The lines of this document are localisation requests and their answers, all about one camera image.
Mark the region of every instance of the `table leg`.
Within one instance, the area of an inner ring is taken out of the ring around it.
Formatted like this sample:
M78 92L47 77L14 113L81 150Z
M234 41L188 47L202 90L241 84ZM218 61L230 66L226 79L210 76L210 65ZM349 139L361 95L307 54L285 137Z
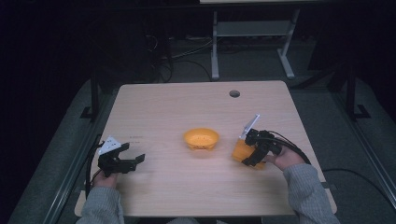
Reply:
M219 79L218 65L218 12L213 13L213 38L212 38L212 79Z
M283 68L285 69L286 76L288 77L288 79L295 78L286 54L288 53L290 41L291 41L291 38L293 37L294 29L296 27L296 22L297 22L299 14L300 14L300 9L294 10L294 13L293 13L293 16L291 18L291 22L290 22L290 25L288 28L288 32L286 34L285 45L283 46L282 49L277 50L277 54L279 55L279 59L282 62Z

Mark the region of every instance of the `metal frame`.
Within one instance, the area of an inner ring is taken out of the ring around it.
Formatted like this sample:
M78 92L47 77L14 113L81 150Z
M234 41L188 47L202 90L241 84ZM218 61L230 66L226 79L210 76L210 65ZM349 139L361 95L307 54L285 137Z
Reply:
M106 121L112 108L112 102L110 102L109 99L110 97L111 96L105 96L102 100L102 109L99 110L97 114L97 121L92 122L89 129L87 130L84 140L79 145L78 153L72 160L64 180L55 194L52 205L50 206L50 209L43 220L43 223L50 224L56 223L58 221L64 205L66 204L67 199L73 190L73 186L77 181L78 174L80 173L87 159L89 149L92 146L97 145L103 129L106 126Z
M334 100L337 102L337 105L340 109L343 110L344 102L339 94L334 95ZM387 170L382 165L382 162L376 156L375 149L370 145L367 138L364 136L361 127L359 126L356 120L350 119L350 115L348 113L342 113L345 117L346 122L349 124L353 133L356 135L358 140L361 143L361 146L364 149L364 153L366 154L369 163L375 173L375 176L378 178L378 182L387 194L392 206L393 210L396 211L396 185L393 182L392 178L389 176Z
M80 116L81 119L91 119L91 122L95 122L96 117L99 113L99 90L96 79L96 72L91 73L91 106L86 106Z
M284 35L286 42L282 49L278 49L277 53L282 62L288 79L294 79L295 75L291 69L287 58L290 41L292 39L296 22L300 14L300 9L295 9L291 21L218 21L218 12L213 14L213 38L212 38L212 79L219 79L219 63L218 63L218 36L254 36L254 35Z

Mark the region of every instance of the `gray floor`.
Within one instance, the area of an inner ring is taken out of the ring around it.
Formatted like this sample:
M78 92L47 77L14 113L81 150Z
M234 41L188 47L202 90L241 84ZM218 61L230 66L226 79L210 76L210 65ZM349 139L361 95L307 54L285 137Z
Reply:
M296 78L287 80L276 48L281 40L244 42L231 46L219 56L219 81L244 80L283 80L289 86L310 78L315 71L307 71L314 41L294 41L288 53L290 64ZM173 52L178 54L190 48L200 46L197 42L176 42ZM208 81L205 70L191 61L201 64L210 73L210 51L192 54L175 63L175 72L170 82ZM298 109L304 127L315 150L323 170L343 168L358 172L369 178L377 186L364 148L354 133L354 125L362 129L378 158L396 181L396 125L376 101L372 90L358 81L357 104L364 105L370 119L360 119L351 125L343 108L345 93L328 92L324 87L328 79L303 91L291 91L291 96ZM76 99L70 105L64 121L55 134L43 161L35 172L29 187L15 210L10 223L42 223L50 209L53 199L59 193L59 186L70 170L77 150L87 148L87 138L100 133L106 124L112 103L117 95L101 94L101 118L95 123L80 119L82 109L90 105L90 83L87 82ZM73 191L65 202L58 223L74 223L74 205L83 185L83 172L80 173ZM349 172L325 172L327 181L332 185L332 195L338 206L336 213L342 223L394 223L396 212L376 189L361 177ZM295 217L266 217L265 223L296 223ZM126 223L135 223L137 218L127 218Z

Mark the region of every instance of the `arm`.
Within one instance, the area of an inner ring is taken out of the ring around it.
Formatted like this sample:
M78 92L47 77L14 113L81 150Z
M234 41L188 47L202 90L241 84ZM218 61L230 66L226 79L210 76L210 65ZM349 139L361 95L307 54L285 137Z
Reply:
M286 147L279 155L268 155L265 160L283 171L289 186L289 204L300 215L300 223L339 223L315 167Z
M117 223L123 224L120 193L116 190L117 174L105 177L103 171L93 180L93 189L82 208L78 224Z

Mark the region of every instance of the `black cable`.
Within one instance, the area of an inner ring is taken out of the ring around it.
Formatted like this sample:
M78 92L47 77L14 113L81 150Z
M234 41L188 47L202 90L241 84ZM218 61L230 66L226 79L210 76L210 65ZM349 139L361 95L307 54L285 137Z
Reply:
M199 43L199 44L204 43L207 40L211 40L211 39L212 39L211 37L203 37L203 38L197 38L197 39L188 38L188 37L186 38L187 41L190 41L193 43Z
M170 72L169 78L163 77L163 73L159 71L160 78L163 80L163 83L168 83L171 80L172 76L173 76L173 69L168 67L168 66L166 66L166 65L164 65L164 64L161 64L160 67L164 67L164 68L169 70L169 72Z
M235 43L231 40L224 40L219 42L218 46L218 53L219 54L237 54L243 51L246 51L250 48L250 45L247 44L247 47L243 47L242 44Z
M210 40L209 42L205 43L204 45L202 45L202 46L200 46L198 48L190 49L190 50L188 50L188 51L186 51L184 53L181 53L181 54L178 54L178 55L175 55L175 56L171 56L171 58L172 59L180 59L182 57L185 57L185 56L192 55L194 53L200 52L203 49L210 49L212 47L211 43L212 43L212 40Z
M201 65L200 63L194 62L194 61L190 61L190 60L184 60L184 61L175 61L174 63L195 63L196 65L200 66L201 68L204 69L207 77L209 78L209 81L212 81L212 76L210 76L209 72L207 72L206 68Z
M267 140L267 141L272 141L272 142L276 142L279 143L281 145L284 145L285 147L288 147L290 150L294 151L295 153L297 153L299 156L301 156L301 158L304 160L304 162L306 164L311 164L311 161L308 159L308 157L305 155L305 153L303 153L302 150L300 150L298 147L290 144L289 142L282 140L282 139L278 139L278 138L265 138L265 137L258 137L256 138L257 140Z
M86 161L87 161L87 167L85 170L85 198L86 199L88 198L88 195L90 194L90 191L91 191L91 166L92 166L93 157L95 155L96 149L102 146L102 144L101 145L96 144L99 141L101 136L102 136L101 134L98 134L96 136L96 139L95 139L93 145L91 146L90 151L88 152L88 155L87 155L87 159L86 159Z
M374 187L381 195L382 197L385 199L385 201L387 201L387 203L390 205L391 208L393 208L393 204L390 201L390 199L387 197L387 195L385 195L382 190L373 182L371 181L369 178L367 178L364 175L359 174L358 172L355 172L353 170L348 170L348 169L344 169L344 168L332 168L332 169L324 169L322 170L323 173L326 172L331 172L331 171L344 171L344 172L348 172L348 173L352 173L354 175L357 175L358 177L362 178L363 180L365 180L367 183L369 183L372 187Z
M286 141L288 141L290 144L292 144L292 145L294 145L295 147L297 147L294 143L292 143L289 139L287 139L285 136L283 136L283 135L280 134L280 133L276 133L276 132L274 132L274 131L268 131L268 133L274 133L274 134L276 134L276 135L279 135L280 137L282 137L283 139L285 139Z
M91 182L90 182L90 185L92 186L92 182L93 182L93 180L96 178L96 176L97 175L99 175L99 173L102 171L102 169L99 169L98 171L96 171L96 173L92 176L92 179L91 179Z

